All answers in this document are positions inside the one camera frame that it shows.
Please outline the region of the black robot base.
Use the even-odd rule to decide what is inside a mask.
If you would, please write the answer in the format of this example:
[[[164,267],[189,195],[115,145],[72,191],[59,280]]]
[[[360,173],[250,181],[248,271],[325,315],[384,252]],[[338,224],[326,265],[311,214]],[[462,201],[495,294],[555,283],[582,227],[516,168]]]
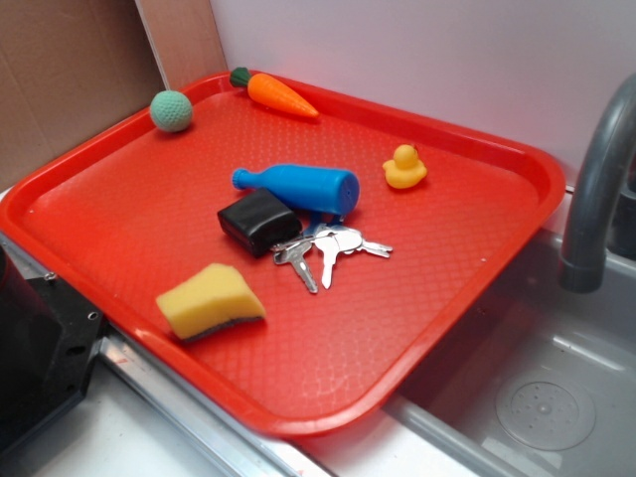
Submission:
[[[82,401],[105,323],[59,277],[26,278],[1,251],[1,456]]]

